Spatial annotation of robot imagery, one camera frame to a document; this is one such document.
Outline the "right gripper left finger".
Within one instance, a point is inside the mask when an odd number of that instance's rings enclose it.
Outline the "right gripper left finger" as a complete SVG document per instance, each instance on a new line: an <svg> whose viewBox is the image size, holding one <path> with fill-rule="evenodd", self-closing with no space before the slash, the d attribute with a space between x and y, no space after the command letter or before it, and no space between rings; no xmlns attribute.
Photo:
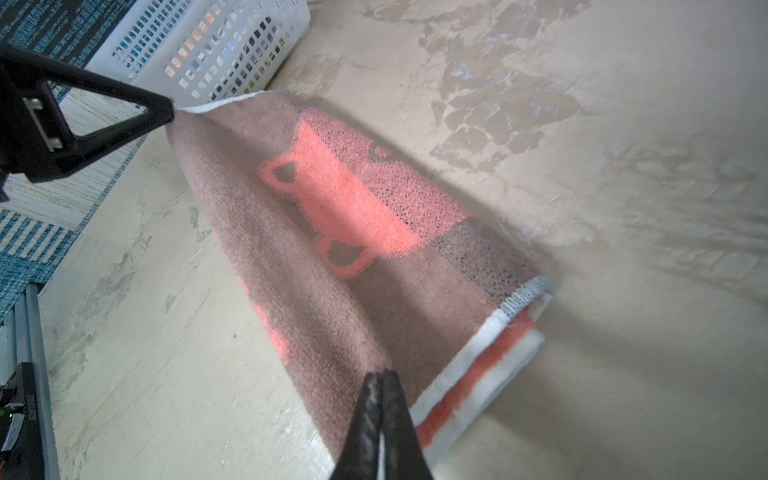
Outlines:
<svg viewBox="0 0 768 480"><path fill-rule="evenodd" d="M381 372L365 376L331 480L378 478L382 385Z"/></svg>

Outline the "pink red towel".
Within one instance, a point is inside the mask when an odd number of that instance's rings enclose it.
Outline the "pink red towel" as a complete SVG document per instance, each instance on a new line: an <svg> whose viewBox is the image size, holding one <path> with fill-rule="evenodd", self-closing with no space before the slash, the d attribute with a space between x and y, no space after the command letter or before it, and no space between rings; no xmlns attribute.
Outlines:
<svg viewBox="0 0 768 480"><path fill-rule="evenodd" d="M436 464L543 344L550 281L342 119L260 92L180 110L167 137L332 455L391 368Z"/></svg>

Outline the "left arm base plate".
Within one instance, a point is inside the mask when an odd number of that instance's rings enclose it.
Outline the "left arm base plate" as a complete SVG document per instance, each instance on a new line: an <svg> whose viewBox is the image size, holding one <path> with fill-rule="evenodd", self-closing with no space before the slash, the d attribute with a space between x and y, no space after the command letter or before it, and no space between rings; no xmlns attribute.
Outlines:
<svg viewBox="0 0 768 480"><path fill-rule="evenodd" d="M34 366L19 363L1 386L1 478L43 480L45 460Z"/></svg>

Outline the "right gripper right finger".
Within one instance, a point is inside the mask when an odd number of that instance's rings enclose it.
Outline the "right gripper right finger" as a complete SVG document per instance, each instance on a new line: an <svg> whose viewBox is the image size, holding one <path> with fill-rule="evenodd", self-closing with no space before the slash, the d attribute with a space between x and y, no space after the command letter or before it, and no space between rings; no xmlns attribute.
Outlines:
<svg viewBox="0 0 768 480"><path fill-rule="evenodd" d="M419 444L399 376L393 370L385 370L382 383L384 478L432 480L433 476Z"/></svg>

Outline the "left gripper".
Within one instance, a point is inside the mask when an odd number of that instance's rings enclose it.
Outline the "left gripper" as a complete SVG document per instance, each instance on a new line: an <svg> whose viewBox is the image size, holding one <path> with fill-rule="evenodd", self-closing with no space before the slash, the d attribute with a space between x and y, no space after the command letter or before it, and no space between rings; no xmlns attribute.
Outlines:
<svg viewBox="0 0 768 480"><path fill-rule="evenodd" d="M61 85L138 105L144 110L87 134L72 130L50 86ZM168 97L35 52L1 46L1 200L8 178L32 183L67 178L113 151L170 123Z"/></svg>

